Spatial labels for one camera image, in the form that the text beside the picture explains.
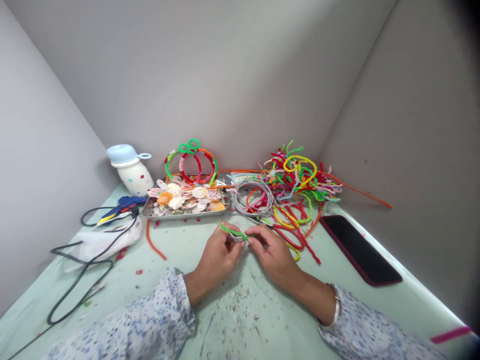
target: white water bottle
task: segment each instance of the white water bottle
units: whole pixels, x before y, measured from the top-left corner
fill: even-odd
[[[118,170],[120,179],[133,196],[146,197],[155,183],[149,171],[140,159],[150,159],[149,153],[137,154],[133,146],[127,144],[114,145],[107,149],[111,165]]]

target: light green tablecloth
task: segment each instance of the light green tablecloth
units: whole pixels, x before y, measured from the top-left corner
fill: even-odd
[[[128,192],[120,185],[105,206],[115,206],[117,200],[125,195]],[[403,282],[382,288],[366,284],[321,225],[315,228],[308,241],[322,265],[318,266],[310,253],[304,250],[298,262],[304,271],[324,282],[350,290],[359,300],[391,316],[405,331],[416,333],[426,340],[463,325],[339,206],[331,205],[326,211],[347,217],[397,268]],[[103,213],[96,214],[93,220],[99,219]],[[192,271],[216,227],[216,220],[215,216],[203,217],[201,221],[163,220],[157,229],[153,229],[152,225],[150,236],[167,256],[167,261],[150,248],[144,230],[139,243],[128,249],[125,258],[107,276],[106,288],[92,298],[91,305],[79,308],[16,359],[39,359],[53,343],[149,294],[167,267],[177,267],[184,273]],[[225,216],[224,220],[243,231],[252,225],[241,216]],[[48,327],[48,313],[77,277],[76,273],[63,273],[63,261],[56,258],[0,320],[0,359],[7,359]],[[77,289],[58,309],[58,316],[77,303],[98,278],[99,271],[104,271],[102,266],[98,265],[86,273]],[[138,269],[143,270],[141,275],[136,274]],[[247,248],[231,278],[205,298],[195,308],[195,313],[196,331],[183,347],[180,359],[340,358],[321,339],[314,316],[266,278],[257,259]],[[448,357],[460,359],[476,341],[478,338],[470,334],[438,348]]]

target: black cable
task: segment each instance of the black cable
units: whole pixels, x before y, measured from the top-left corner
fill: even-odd
[[[100,252],[98,255],[94,256],[92,259],[90,259],[90,261],[80,260],[80,259],[78,259],[78,258],[76,258],[76,257],[74,257],[74,256],[72,256],[68,253],[64,253],[64,252],[61,251],[63,249],[67,249],[67,248],[71,248],[73,246],[80,245],[80,244],[82,244],[82,241],[75,242],[73,244],[64,245],[64,246],[59,246],[59,247],[53,248],[50,251],[52,254],[55,254],[55,255],[62,256],[64,258],[73,260],[73,261],[75,261],[79,264],[82,264],[84,266],[83,266],[80,274],[76,278],[75,282],[72,284],[72,286],[70,286],[70,288],[65,292],[65,294],[63,294],[63,296],[60,298],[60,300],[55,304],[55,306],[51,309],[50,313],[48,314],[46,322],[50,325],[50,327],[48,327],[46,330],[41,332],[38,336],[36,336],[34,339],[32,339],[28,344],[26,344],[24,347],[22,347],[20,350],[18,350],[15,354],[13,354],[11,357],[9,357],[8,360],[11,360],[14,357],[16,357],[23,350],[25,350],[28,346],[30,346],[34,341],[36,341],[43,334],[45,334],[48,330],[53,328],[56,324],[59,324],[60,322],[62,322],[66,318],[68,318],[71,314],[73,314],[75,312],[75,310],[77,310],[80,306],[82,306],[82,304],[86,300],[90,299],[91,297],[93,297],[95,294],[97,294],[101,290],[101,289],[99,289],[98,291],[95,291],[93,294],[90,294],[91,291],[97,286],[97,284],[100,283],[107,276],[107,274],[110,272],[110,270],[112,270],[112,268],[114,267],[114,262],[111,261],[111,260],[99,260],[99,261],[96,261],[96,260],[99,257],[101,257],[102,255],[104,255],[117,242],[117,240],[123,234],[125,234],[127,231],[129,231],[135,225],[135,223],[137,222],[137,217],[139,216],[139,208],[140,207],[141,207],[141,205],[136,205],[136,206],[132,206],[132,207],[128,207],[128,206],[103,206],[103,207],[96,207],[96,208],[90,209],[82,215],[82,217],[80,218],[80,222],[83,226],[87,226],[87,227],[94,227],[96,225],[96,223],[87,224],[87,223],[84,222],[85,216],[87,216],[92,211],[96,211],[96,210],[102,210],[102,209],[122,209],[123,210],[123,209],[128,209],[128,210],[131,211],[131,215],[133,217],[133,222],[131,223],[131,225],[129,227],[127,227],[125,229],[120,229],[120,230],[106,231],[108,233],[117,233],[117,232],[121,232],[121,233],[110,243],[110,245],[107,246],[107,248],[105,250]],[[117,220],[121,220],[121,219],[124,219],[124,217],[118,218],[118,219],[113,219],[113,220],[109,221],[108,223],[111,224],[111,223],[113,223]],[[83,295],[83,297],[80,299],[80,301],[69,312],[67,312],[59,320],[52,321],[52,317],[53,317],[55,311],[57,310],[57,308],[67,298],[67,296],[72,292],[72,290],[75,288],[75,286],[77,286],[77,284],[80,282],[80,280],[82,279],[85,272],[88,270],[89,266],[97,265],[97,264],[109,264],[109,267],[105,271],[105,273],[102,276],[100,276],[100,278],[93,283],[93,285],[88,289],[88,291],[85,293],[85,295]]]

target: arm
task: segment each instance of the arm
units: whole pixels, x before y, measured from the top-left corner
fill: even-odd
[[[396,322],[358,301],[350,292],[303,272],[286,243],[266,226],[254,226],[245,233],[257,235],[257,238],[249,237],[248,243],[268,277],[317,317],[320,335],[343,358],[445,359],[440,352],[418,337],[405,334]]]
[[[236,226],[224,226],[240,231]],[[196,269],[167,269],[153,293],[53,346],[43,359],[173,359],[195,331],[192,307],[237,265],[244,241],[220,227],[208,239]]]

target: metal tray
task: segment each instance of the metal tray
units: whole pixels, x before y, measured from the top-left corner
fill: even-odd
[[[196,176],[197,174],[187,174],[188,176]],[[218,177],[216,178],[216,183],[219,186],[225,186],[227,185],[225,183],[225,178],[224,177]],[[153,208],[154,208],[154,203],[157,201],[156,197],[149,197],[148,200],[146,201],[145,205],[141,209],[141,215],[145,219],[149,219],[152,221],[157,221],[157,220],[179,220],[179,219],[191,219],[191,218],[201,218],[201,217],[207,217],[207,216],[216,216],[220,217],[222,216],[223,213],[226,213],[230,207],[230,194],[226,192],[225,190],[223,192],[223,200],[225,202],[225,210],[220,210],[220,211],[209,211],[209,212],[199,212],[199,213],[191,213],[191,214],[178,214],[178,215],[168,215],[168,216],[155,216],[153,214]]]

